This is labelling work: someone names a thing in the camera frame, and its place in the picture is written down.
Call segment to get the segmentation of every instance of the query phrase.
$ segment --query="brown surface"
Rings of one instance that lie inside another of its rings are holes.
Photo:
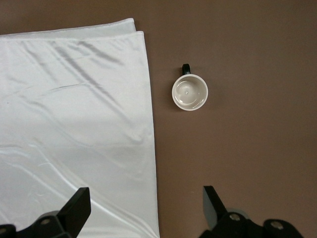
[[[1,0],[0,34],[133,17],[146,36],[162,238],[207,228],[202,187],[258,224],[317,237],[317,1]],[[178,109],[180,67],[210,96]]]

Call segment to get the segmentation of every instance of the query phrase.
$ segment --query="folded cloth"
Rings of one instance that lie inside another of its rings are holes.
[[[87,186],[79,237],[159,237],[149,69],[133,19],[0,36],[0,85],[0,224],[23,229]]]

